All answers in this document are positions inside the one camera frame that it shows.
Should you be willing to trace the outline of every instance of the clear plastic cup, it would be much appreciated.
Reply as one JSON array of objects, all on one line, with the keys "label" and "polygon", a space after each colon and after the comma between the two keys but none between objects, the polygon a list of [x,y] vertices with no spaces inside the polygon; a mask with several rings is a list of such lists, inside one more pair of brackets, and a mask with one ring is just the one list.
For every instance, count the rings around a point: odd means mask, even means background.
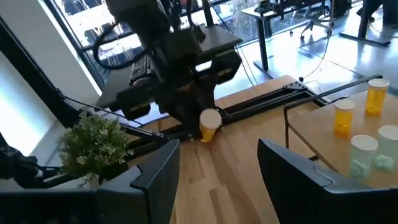
[{"label": "clear plastic cup", "polygon": [[344,138],[349,137],[354,107],[355,102],[353,100],[343,99],[335,102],[335,124],[333,129],[336,135]]},{"label": "clear plastic cup", "polygon": [[202,142],[209,142],[217,131],[217,128],[221,126],[221,115],[217,110],[205,109],[200,114],[199,128],[201,135],[203,136]]},{"label": "clear plastic cup", "polygon": [[370,176],[372,161],[379,144],[372,136],[357,135],[351,139],[349,176],[366,179]]},{"label": "clear plastic cup", "polygon": [[398,159],[398,126],[385,125],[379,128],[377,140],[379,152],[374,158],[374,165],[381,170],[394,170]]},{"label": "clear plastic cup", "polygon": [[378,116],[383,109],[390,81],[383,78],[375,78],[370,80],[368,84],[365,112],[368,115]]}]

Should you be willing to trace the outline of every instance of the cup lid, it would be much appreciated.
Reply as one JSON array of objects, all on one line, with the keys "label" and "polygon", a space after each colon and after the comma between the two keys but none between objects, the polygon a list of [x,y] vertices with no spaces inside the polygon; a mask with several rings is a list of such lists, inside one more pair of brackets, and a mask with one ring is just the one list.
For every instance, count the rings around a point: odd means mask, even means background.
[{"label": "cup lid", "polygon": [[374,78],[369,81],[369,86],[376,88],[384,88],[390,85],[390,81],[385,78]]},{"label": "cup lid", "polygon": [[398,126],[395,125],[384,125],[379,128],[379,134],[386,139],[398,140]]},{"label": "cup lid", "polygon": [[200,123],[210,129],[216,129],[221,125],[221,115],[217,110],[205,109],[200,114]]},{"label": "cup lid", "polygon": [[379,143],[372,136],[357,135],[351,139],[351,144],[357,149],[365,152],[373,152],[379,147]]},{"label": "cup lid", "polygon": [[350,99],[342,99],[335,102],[335,106],[342,110],[352,109],[355,106],[355,102]]}]

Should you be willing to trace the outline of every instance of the green plant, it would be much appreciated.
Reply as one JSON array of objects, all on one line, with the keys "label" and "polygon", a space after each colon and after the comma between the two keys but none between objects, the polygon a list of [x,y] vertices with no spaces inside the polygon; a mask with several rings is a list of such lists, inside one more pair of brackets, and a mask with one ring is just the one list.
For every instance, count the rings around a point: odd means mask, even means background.
[{"label": "green plant", "polygon": [[74,177],[93,174],[103,175],[107,167],[124,164],[127,151],[127,136],[117,120],[109,120],[98,115],[80,115],[80,121],[58,140],[63,170]]}]

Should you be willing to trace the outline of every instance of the wooden table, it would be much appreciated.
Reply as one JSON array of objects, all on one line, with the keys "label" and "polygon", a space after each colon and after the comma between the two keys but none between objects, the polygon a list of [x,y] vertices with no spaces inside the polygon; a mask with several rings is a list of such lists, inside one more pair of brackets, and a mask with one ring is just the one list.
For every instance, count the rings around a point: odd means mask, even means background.
[{"label": "wooden table", "polygon": [[[290,76],[267,81],[216,100],[225,108],[294,82]],[[315,110],[312,103],[289,111],[289,117]],[[283,106],[223,127],[209,144],[181,143],[180,180],[170,223],[278,223],[257,161],[259,138],[284,144]],[[178,124],[165,118],[146,128],[158,131]],[[314,156],[291,132],[292,150]]]},{"label": "wooden table", "polygon": [[[378,129],[386,124],[398,125],[398,98],[387,94],[380,117],[364,114],[367,92],[350,97],[356,102],[351,136],[367,134],[377,137]],[[324,106],[289,120],[289,127],[332,170],[349,174],[350,139],[335,137],[333,105]],[[398,185],[398,172],[383,172],[372,168],[369,179],[363,181],[373,188]]]}]

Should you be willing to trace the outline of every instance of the yellow cup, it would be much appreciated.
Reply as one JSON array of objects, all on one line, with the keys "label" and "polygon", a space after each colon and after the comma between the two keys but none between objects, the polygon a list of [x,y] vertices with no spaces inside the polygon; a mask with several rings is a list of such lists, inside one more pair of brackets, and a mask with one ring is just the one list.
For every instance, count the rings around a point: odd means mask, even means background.
[{"label": "yellow cup", "polygon": [[205,109],[200,114],[199,128],[203,138],[201,141],[209,142],[221,125],[221,115],[214,109]]},{"label": "yellow cup", "polygon": [[354,115],[355,102],[349,99],[338,100],[335,103],[335,134],[348,138]]},{"label": "yellow cup", "polygon": [[381,114],[389,85],[390,81],[383,78],[375,78],[369,81],[365,107],[366,114],[374,116]]}]

